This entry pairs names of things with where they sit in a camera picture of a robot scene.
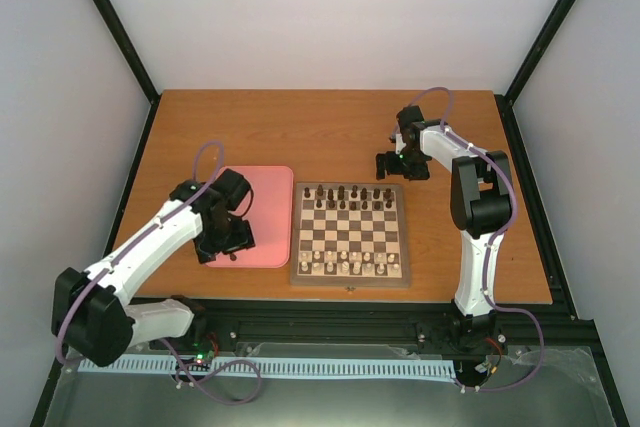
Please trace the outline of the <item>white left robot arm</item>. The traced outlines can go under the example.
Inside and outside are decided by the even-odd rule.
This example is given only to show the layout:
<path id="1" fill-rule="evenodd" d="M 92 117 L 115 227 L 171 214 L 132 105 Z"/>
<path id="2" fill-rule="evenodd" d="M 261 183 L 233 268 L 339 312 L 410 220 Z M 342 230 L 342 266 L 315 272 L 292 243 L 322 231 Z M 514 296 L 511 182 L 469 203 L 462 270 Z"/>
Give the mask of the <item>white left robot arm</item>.
<path id="1" fill-rule="evenodd" d="M 208 325 L 186 301 L 133 304 L 146 280 L 177 250 L 193 243 L 198 260 L 234 256 L 255 245 L 248 220 L 237 215 L 253 194 L 249 181 L 226 169 L 205 183 L 186 180 L 170 194 L 154 217 L 102 260 L 55 281 L 52 333 L 56 358 L 66 363 L 65 347 L 99 367 L 114 363 L 128 348 L 174 338 L 186 349 L 201 347 Z"/>

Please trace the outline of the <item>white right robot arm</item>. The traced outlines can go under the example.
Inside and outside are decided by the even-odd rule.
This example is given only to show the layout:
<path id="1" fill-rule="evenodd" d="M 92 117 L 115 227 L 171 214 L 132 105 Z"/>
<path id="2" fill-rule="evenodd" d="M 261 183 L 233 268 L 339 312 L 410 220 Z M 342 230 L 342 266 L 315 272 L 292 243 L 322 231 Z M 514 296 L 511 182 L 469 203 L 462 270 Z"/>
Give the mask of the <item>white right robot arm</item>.
<path id="1" fill-rule="evenodd" d="M 440 119 L 426 120 L 417 105 L 397 113 L 391 142 L 394 150 L 376 155 L 378 180 L 427 180 L 432 160 L 450 172 L 450 212 L 462 240 L 454 303 L 465 318 L 490 314 L 500 244 L 517 214 L 508 156 L 475 146 Z"/>

